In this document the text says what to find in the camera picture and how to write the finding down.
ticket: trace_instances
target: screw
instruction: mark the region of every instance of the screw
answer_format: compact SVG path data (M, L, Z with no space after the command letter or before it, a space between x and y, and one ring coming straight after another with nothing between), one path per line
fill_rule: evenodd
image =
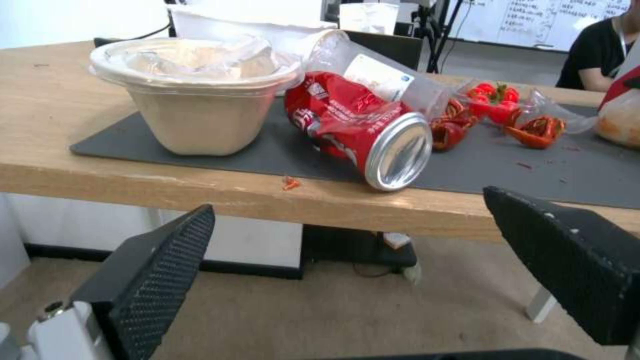
M42 312L38 315L38 321L45 322L64 313L68 308L67 302L61 300L54 301L42 309Z

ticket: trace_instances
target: black shirt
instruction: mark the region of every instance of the black shirt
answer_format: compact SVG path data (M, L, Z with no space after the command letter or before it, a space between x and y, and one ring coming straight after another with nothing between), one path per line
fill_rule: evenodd
M603 76L620 66L625 57L620 46L620 36L613 28L613 21L605 19L586 27L569 50L557 87L584 90L578 71L601 68ZM627 45L627 52L633 44Z

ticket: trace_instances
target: carpet floor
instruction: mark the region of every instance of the carpet floor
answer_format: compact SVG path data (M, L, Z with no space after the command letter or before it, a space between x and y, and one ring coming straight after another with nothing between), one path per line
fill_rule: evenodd
M537 282L506 244L415 240L422 281L370 279L350 264L314 263L302 281L200 272L153 359L310 359L552 348L623 359L556 306L524 315ZM98 263L34 259L0 290L0 321L25 334L38 310L67 297Z

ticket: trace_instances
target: person's arm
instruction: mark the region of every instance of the person's arm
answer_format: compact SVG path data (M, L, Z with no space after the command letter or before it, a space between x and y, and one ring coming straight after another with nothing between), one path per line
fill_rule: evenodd
M576 70L585 90L606 92L612 79L602 75L604 47L611 46L600 34L601 29L588 27L573 43L570 56L575 58Z
M578 75L587 91L606 92L613 83L612 78L602 75L602 70L599 67L579 70Z

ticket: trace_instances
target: red can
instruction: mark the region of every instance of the red can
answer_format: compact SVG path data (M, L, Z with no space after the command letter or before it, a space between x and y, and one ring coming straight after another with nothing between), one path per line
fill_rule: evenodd
M431 155L424 115L387 102L331 72L308 72L285 94L289 120L324 152L351 160L367 182L398 190L422 172Z

